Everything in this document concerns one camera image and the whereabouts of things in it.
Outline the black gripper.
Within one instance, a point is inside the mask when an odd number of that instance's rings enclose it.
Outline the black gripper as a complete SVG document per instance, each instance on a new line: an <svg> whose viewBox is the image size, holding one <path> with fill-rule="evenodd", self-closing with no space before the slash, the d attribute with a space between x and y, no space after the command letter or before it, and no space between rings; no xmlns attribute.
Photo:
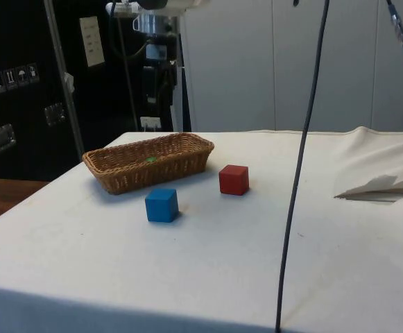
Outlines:
<svg viewBox="0 0 403 333"><path fill-rule="evenodd" d="M159 67L164 65L162 96L173 104L173 92L178 84L178 39L176 36L150 36L146 46L145 66L142 71L143 93L146 102L157 103Z"/></svg>

